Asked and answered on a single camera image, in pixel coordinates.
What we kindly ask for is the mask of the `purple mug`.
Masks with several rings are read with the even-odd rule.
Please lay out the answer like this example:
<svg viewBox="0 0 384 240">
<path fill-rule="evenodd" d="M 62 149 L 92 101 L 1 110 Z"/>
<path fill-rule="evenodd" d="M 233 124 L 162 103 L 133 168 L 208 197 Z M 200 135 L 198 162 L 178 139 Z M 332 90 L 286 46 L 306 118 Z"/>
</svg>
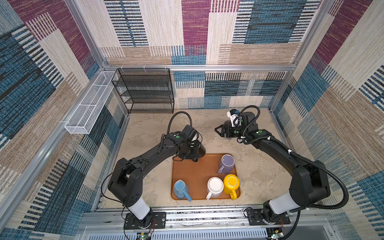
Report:
<svg viewBox="0 0 384 240">
<path fill-rule="evenodd" d="M 235 167 L 235 159 L 232 155 L 225 154 L 219 163 L 218 174 L 229 174 Z"/>
</svg>

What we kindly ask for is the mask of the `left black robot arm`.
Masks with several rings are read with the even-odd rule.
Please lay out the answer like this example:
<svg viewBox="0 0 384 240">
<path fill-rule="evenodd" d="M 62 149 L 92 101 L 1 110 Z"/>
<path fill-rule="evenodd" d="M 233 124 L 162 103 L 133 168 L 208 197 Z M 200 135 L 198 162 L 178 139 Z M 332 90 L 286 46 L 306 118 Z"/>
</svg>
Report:
<svg viewBox="0 0 384 240">
<path fill-rule="evenodd" d="M 184 114 L 190 123 L 182 131 L 171 132 L 171 124 L 177 115 Z M 175 113 L 168 124 L 167 133 L 161 136 L 160 143 L 144 154 L 126 160 L 121 158 L 115 165 L 107 188 L 127 208 L 137 221 L 147 226 L 153 219 L 152 209 L 142 198 L 143 180 L 161 162 L 171 156 L 197 162 L 205 153 L 199 141 L 201 134 L 193 128 L 191 116 L 184 111 Z"/>
</svg>

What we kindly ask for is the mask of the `black mug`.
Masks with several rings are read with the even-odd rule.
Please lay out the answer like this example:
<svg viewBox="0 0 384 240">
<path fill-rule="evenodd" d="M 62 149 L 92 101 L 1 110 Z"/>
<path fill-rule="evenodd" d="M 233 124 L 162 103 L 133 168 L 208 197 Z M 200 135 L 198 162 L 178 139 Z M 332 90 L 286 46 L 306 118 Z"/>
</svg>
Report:
<svg viewBox="0 0 384 240">
<path fill-rule="evenodd" d="M 206 154 L 206 149 L 200 141 L 194 144 L 193 153 L 194 153 L 193 161 L 195 162 L 197 162 Z"/>
</svg>

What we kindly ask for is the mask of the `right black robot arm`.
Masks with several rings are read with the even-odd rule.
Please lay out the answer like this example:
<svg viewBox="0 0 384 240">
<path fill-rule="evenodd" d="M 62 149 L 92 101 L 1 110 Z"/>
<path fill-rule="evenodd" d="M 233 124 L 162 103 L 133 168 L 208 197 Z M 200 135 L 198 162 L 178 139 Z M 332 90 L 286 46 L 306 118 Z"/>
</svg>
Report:
<svg viewBox="0 0 384 240">
<path fill-rule="evenodd" d="M 216 127 L 215 132 L 222 138 L 236 138 L 238 143 L 252 145 L 268 154 L 291 175 L 288 192 L 263 204 L 264 222 L 273 224 L 290 211 L 306 208 L 336 210 L 344 207 L 349 201 L 349 192 L 342 180 L 321 161 L 311 161 L 297 154 L 269 131 L 259 129 L 257 119 L 260 114 L 260 108 L 254 105 L 240 111 L 232 109 L 227 113 L 229 120 Z M 329 178 L 340 186 L 343 198 L 334 205 L 320 205 L 320 201 L 331 195 Z"/>
</svg>

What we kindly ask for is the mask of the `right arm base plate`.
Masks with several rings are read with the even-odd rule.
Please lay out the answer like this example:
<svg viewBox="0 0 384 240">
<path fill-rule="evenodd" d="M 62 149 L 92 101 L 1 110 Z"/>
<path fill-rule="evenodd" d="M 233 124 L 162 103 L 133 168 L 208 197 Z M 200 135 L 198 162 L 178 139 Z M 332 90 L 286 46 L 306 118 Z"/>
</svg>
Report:
<svg viewBox="0 0 384 240">
<path fill-rule="evenodd" d="M 250 226 L 261 225 L 289 225 L 291 220 L 287 213 L 276 215 L 272 211 L 263 212 L 263 209 L 246 208 L 243 211 L 244 217 Z"/>
</svg>

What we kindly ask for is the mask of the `blue mug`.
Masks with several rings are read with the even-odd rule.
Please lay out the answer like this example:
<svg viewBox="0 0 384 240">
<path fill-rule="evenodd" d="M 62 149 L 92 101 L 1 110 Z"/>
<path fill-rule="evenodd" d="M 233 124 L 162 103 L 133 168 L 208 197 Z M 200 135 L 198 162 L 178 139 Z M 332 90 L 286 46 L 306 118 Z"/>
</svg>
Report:
<svg viewBox="0 0 384 240">
<path fill-rule="evenodd" d="M 173 192 L 176 195 L 176 197 L 180 200 L 186 199 L 189 202 L 192 201 L 192 198 L 189 194 L 189 189 L 187 184 L 182 180 L 177 180 L 174 184 Z"/>
</svg>

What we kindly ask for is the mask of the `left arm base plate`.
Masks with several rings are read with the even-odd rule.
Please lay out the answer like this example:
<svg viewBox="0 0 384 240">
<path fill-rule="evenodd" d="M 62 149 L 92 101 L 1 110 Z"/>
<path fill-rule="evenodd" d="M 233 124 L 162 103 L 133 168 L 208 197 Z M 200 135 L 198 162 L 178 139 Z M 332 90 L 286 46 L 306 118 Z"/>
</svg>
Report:
<svg viewBox="0 0 384 240">
<path fill-rule="evenodd" d="M 166 220 L 166 212 L 149 212 L 142 220 L 139 220 L 134 214 L 128 213 L 124 222 L 124 230 L 164 229 Z"/>
</svg>

